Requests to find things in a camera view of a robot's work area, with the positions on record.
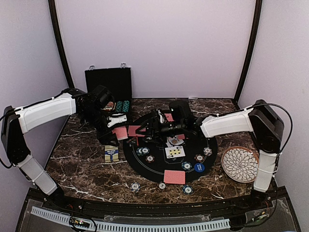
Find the red playing card deck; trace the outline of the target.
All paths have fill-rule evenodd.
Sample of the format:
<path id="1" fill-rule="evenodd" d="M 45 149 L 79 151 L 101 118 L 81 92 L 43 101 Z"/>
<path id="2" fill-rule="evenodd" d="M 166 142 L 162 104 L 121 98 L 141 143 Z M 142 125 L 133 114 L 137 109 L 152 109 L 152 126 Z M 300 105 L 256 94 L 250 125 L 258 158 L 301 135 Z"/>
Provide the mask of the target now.
<path id="1" fill-rule="evenodd" d="M 116 135 L 118 141 L 128 138 L 127 129 L 125 126 L 115 128 L 112 130 L 112 132 Z"/>

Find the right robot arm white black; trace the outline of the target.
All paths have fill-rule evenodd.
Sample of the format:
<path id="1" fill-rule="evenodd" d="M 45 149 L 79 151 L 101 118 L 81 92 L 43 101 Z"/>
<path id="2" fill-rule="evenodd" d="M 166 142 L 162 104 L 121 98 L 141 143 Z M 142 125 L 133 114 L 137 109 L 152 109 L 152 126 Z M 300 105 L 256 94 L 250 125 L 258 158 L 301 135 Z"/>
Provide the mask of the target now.
<path id="1" fill-rule="evenodd" d="M 173 121 L 166 119 L 159 110 L 152 110 L 150 119 L 143 122 L 136 133 L 145 135 L 152 142 L 164 137 L 185 134 L 188 137 L 212 138 L 236 132 L 251 132 L 259 150 L 255 192 L 247 198 L 246 205 L 256 210 L 265 202 L 265 195 L 278 168 L 279 158 L 286 144 L 282 142 L 284 122 L 273 110 L 276 104 L 257 100 L 255 104 L 226 114 L 193 115 L 188 102 L 176 100 L 169 104 Z"/>

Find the blue white chip stack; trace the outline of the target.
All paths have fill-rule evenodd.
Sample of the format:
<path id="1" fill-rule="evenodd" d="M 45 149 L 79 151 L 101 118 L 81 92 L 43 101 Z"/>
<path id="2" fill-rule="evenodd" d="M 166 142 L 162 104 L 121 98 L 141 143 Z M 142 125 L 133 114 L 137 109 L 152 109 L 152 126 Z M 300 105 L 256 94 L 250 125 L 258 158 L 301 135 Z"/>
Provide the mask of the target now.
<path id="1" fill-rule="evenodd" d="M 130 189 L 132 192 L 139 192 L 140 184 L 138 182 L 134 182 L 130 185 Z"/>

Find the dealt red cards front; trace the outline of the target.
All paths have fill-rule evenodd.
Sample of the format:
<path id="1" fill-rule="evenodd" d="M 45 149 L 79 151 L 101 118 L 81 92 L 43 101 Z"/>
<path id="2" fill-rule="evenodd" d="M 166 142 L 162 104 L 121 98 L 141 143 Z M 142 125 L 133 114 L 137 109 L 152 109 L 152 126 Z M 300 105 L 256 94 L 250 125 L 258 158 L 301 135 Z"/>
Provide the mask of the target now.
<path id="1" fill-rule="evenodd" d="M 185 184 L 185 171 L 165 170 L 164 183 L 166 184 Z"/>

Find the blue green chip stack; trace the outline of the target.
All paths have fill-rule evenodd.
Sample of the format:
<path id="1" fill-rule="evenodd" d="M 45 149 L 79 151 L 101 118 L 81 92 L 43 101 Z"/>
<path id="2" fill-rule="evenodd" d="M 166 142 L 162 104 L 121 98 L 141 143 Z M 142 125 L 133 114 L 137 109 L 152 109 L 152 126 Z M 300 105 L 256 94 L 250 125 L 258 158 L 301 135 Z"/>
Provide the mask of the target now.
<path id="1" fill-rule="evenodd" d="M 194 189 L 191 185 L 183 185 L 182 186 L 182 192 L 185 194 L 185 195 L 191 195 L 194 193 Z"/>

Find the red triangle dealer marker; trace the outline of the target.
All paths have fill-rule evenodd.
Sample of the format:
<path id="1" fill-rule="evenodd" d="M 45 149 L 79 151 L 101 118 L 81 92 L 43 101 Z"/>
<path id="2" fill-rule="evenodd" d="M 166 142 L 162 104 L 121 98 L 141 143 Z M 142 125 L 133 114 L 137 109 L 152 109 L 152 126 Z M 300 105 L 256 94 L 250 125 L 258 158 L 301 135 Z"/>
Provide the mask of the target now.
<path id="1" fill-rule="evenodd" d="M 127 140 L 126 142 L 127 144 L 130 144 L 130 145 L 136 145 L 136 146 L 139 146 L 139 141 L 138 141 L 138 137 L 135 136 L 135 137 L 132 137 L 130 138 L 129 140 Z"/>

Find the red white chip stack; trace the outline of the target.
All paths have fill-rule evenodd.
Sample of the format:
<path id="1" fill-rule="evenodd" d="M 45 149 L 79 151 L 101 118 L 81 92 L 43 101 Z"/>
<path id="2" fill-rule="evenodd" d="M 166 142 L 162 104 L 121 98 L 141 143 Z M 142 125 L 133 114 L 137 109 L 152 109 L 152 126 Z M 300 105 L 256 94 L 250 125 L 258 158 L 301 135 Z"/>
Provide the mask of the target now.
<path id="1" fill-rule="evenodd" d="M 164 182 L 160 182 L 160 183 L 158 184 L 158 188 L 159 188 L 160 190 L 164 190 L 164 189 L 166 189 L 166 184 L 165 184 Z"/>

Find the dealt red card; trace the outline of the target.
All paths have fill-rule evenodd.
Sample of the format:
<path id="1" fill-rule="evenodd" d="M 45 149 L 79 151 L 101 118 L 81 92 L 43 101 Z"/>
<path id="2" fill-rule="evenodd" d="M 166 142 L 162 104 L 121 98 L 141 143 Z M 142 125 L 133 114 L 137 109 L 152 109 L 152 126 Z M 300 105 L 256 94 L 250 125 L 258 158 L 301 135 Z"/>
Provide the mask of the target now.
<path id="1" fill-rule="evenodd" d="M 171 113 L 165 114 L 165 117 L 166 117 L 166 119 L 167 119 L 168 122 L 174 121 Z"/>
<path id="2" fill-rule="evenodd" d="M 130 125 L 128 127 L 128 136 L 129 137 L 135 137 L 135 136 L 137 136 L 137 137 L 144 137 L 143 134 L 137 134 L 136 133 L 136 129 L 138 129 L 139 127 L 140 127 L 140 125 Z"/>

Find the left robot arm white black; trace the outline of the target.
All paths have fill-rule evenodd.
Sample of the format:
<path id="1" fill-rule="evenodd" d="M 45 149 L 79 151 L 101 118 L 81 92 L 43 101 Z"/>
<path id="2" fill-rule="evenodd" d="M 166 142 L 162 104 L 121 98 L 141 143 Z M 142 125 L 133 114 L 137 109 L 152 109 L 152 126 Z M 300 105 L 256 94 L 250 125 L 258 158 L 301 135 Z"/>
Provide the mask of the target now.
<path id="1" fill-rule="evenodd" d="M 58 211 L 68 207 L 68 199 L 62 196 L 61 188 L 32 156 L 24 135 L 33 128 L 55 119 L 79 114 L 97 131 L 97 139 L 103 145 L 118 146 L 112 130 L 126 122 L 122 113 L 107 115 L 103 109 L 114 100 L 104 86 L 86 93 L 77 88 L 68 88 L 59 95 L 27 106 L 5 108 L 2 120 L 1 141 L 11 166 L 17 166 L 44 194 Z"/>

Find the blue small blind button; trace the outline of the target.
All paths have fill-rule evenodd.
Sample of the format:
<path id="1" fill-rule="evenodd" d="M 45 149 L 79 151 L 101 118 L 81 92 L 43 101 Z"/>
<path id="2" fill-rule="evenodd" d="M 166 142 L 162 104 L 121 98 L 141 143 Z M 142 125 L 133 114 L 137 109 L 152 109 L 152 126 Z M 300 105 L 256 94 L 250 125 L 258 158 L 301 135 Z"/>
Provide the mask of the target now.
<path id="1" fill-rule="evenodd" d="M 202 172 L 205 171 L 205 166 L 204 166 L 204 164 L 202 164 L 202 163 L 196 163 L 196 164 L 194 165 L 194 170 L 195 170 L 197 173 L 202 173 Z"/>

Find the blue white chip mat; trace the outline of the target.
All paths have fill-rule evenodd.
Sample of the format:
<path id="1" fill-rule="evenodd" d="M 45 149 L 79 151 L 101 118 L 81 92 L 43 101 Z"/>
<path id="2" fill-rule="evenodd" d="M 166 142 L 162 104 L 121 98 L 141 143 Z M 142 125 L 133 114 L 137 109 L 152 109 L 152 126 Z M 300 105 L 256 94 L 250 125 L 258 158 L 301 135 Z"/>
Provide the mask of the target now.
<path id="1" fill-rule="evenodd" d="M 205 147 L 203 149 L 204 155 L 205 156 L 211 156 L 212 155 L 212 150 L 209 147 Z"/>

